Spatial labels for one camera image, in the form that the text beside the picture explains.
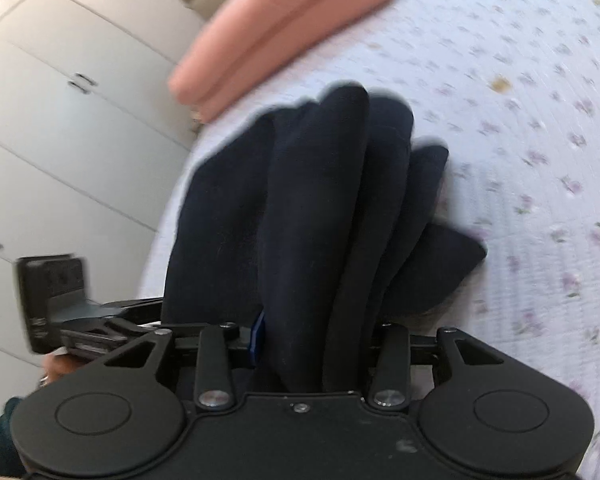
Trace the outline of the person's left hand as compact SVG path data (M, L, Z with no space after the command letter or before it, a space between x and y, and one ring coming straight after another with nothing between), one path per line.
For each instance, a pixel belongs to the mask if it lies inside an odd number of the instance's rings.
M44 387L52 382L56 382L56 380L79 370L85 364L86 361L84 359L72 356L69 353L46 354L42 362L43 377L40 380L40 386Z

